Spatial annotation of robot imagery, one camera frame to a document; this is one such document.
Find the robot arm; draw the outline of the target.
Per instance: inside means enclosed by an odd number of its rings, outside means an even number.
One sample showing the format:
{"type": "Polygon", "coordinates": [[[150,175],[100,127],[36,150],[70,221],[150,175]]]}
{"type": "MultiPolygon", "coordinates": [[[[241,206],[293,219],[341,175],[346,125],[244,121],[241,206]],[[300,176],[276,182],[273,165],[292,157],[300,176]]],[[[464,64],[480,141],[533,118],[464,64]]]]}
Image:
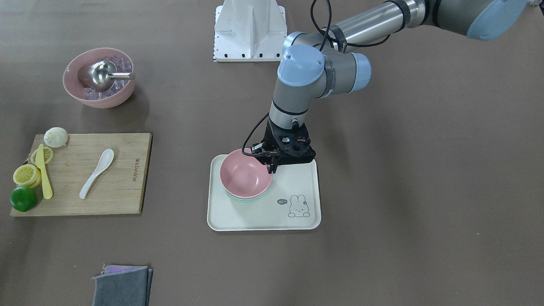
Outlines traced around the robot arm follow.
{"type": "Polygon", "coordinates": [[[386,0],[317,32],[293,32],[283,43],[263,140],[251,153],[269,173],[280,165],[315,158],[305,125],[313,99],[351,93],[371,79],[369,59],[356,48],[377,46],[405,28],[434,26],[473,40],[504,34],[521,16],[525,0],[386,0]]]}

